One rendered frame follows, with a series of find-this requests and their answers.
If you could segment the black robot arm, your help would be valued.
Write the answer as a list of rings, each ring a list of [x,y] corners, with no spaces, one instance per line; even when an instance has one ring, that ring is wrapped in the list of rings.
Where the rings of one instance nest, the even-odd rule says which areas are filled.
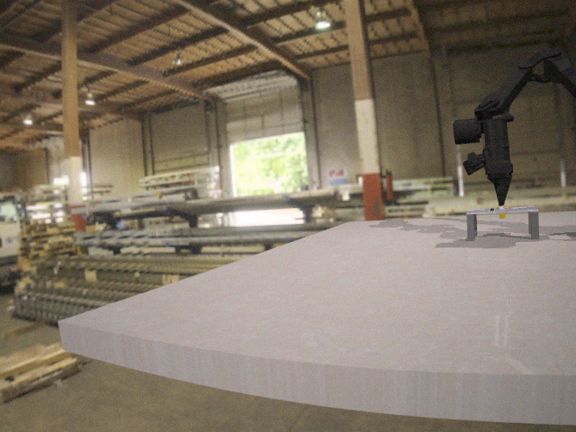
[[[544,61],[544,74],[533,73],[532,68]],[[497,92],[490,92],[474,110],[475,119],[455,120],[453,123],[455,144],[479,143],[482,133],[485,141],[508,140],[507,122],[513,122],[514,116],[509,113],[509,107],[525,87],[527,82],[562,84],[576,98],[576,71],[565,51],[551,48],[538,51],[530,59],[522,60],[512,75],[504,82]],[[481,154],[474,152],[463,162],[468,176],[480,170],[491,161],[487,149]]]

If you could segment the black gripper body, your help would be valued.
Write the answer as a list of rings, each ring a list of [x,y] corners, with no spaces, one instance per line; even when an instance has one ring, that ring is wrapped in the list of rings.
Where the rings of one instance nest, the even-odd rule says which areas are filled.
[[[490,161],[485,166],[485,175],[488,175],[488,177],[512,176],[513,164],[509,159],[509,140],[486,140],[485,149],[488,150],[490,156]]]

